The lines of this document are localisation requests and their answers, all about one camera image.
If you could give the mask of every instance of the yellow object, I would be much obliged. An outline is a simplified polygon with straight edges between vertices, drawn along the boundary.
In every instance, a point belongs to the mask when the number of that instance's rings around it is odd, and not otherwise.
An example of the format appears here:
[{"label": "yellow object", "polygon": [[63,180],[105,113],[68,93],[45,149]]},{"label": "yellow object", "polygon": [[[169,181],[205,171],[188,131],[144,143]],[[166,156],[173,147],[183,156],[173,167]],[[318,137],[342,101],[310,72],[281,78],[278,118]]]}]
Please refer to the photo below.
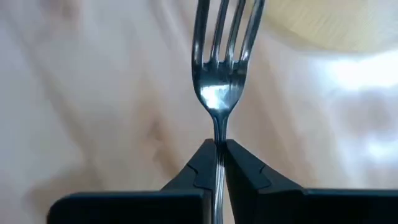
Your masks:
[{"label": "yellow object", "polygon": [[266,22],[302,44],[375,52],[398,41],[398,1],[268,0]]}]

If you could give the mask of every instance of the wood grain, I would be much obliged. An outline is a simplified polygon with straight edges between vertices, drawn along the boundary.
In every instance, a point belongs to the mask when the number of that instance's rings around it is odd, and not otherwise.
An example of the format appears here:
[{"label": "wood grain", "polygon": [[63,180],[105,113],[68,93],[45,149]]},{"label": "wood grain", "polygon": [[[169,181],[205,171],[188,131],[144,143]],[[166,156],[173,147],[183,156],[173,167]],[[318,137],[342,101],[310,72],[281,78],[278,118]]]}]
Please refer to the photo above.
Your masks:
[{"label": "wood grain", "polygon": [[[398,55],[382,9],[398,5],[335,2],[270,1],[228,137],[304,186],[397,188]],[[364,7],[385,16],[319,24]],[[195,9],[0,1],[0,223],[43,223],[76,191],[159,189],[212,137],[192,88]],[[375,39],[381,29],[391,38]]]}]

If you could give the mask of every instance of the clamp jaw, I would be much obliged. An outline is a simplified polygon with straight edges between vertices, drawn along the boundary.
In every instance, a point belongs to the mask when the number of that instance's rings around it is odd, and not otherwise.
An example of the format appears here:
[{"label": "clamp jaw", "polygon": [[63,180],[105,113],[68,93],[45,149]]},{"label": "clamp jaw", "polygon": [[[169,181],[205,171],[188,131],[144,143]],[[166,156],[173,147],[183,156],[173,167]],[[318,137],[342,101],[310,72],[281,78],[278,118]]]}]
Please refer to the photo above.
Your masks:
[{"label": "clamp jaw", "polygon": [[[215,149],[212,139],[205,140],[160,191],[64,197],[51,207],[47,223],[211,223]],[[398,190],[306,189],[230,139],[225,169],[236,224],[398,223]]]}]

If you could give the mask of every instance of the fork neck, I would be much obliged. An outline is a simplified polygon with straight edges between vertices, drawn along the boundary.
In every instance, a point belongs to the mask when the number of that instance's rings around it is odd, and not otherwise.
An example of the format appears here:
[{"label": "fork neck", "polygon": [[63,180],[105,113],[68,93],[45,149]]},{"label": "fork neck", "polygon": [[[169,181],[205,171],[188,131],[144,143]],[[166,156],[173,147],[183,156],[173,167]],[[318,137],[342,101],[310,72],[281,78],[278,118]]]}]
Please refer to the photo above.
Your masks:
[{"label": "fork neck", "polygon": [[226,143],[226,129],[228,116],[213,117],[214,140],[217,146],[223,146]]}]

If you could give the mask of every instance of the wooden surface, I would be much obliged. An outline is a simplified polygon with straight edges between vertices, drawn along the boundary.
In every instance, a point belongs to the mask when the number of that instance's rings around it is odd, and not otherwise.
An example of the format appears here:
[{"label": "wooden surface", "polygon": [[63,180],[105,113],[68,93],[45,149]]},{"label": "wooden surface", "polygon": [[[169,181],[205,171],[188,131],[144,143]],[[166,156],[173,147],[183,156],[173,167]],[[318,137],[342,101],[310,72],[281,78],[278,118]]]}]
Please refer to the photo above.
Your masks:
[{"label": "wooden surface", "polygon": [[[397,3],[335,2],[270,0],[228,137],[307,187],[397,188]],[[43,223],[76,191],[159,189],[212,137],[195,3],[0,1],[0,223]]]}]

